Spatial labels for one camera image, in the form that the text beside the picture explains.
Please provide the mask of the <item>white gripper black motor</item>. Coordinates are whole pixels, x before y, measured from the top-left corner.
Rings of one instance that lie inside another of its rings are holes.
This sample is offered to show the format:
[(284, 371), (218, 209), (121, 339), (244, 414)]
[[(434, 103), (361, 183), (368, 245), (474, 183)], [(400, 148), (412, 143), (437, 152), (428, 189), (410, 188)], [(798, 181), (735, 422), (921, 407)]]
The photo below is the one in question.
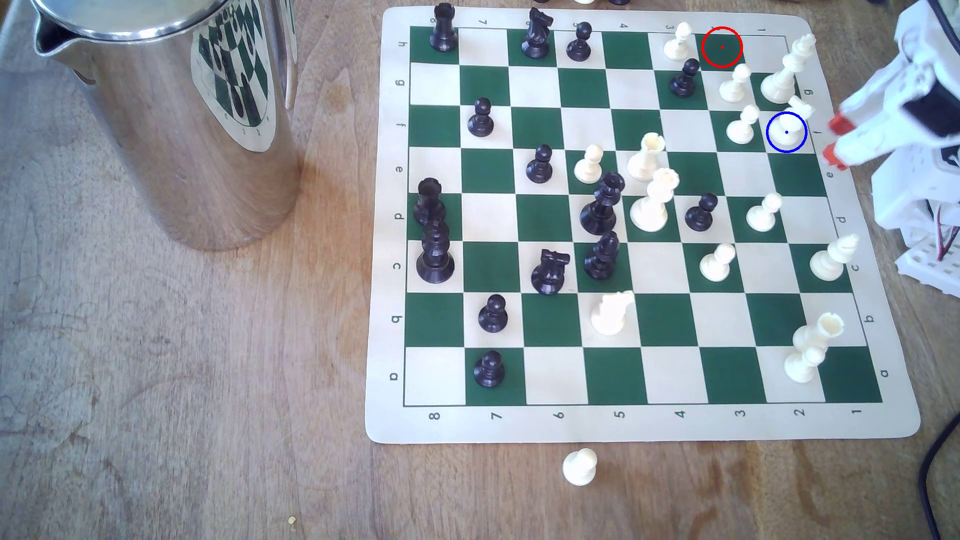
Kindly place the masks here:
[[(846, 170), (907, 146), (958, 146), (958, 64), (932, 55), (898, 55), (840, 105), (828, 122), (838, 136), (822, 150)], [(889, 86), (889, 113), (884, 96)]]

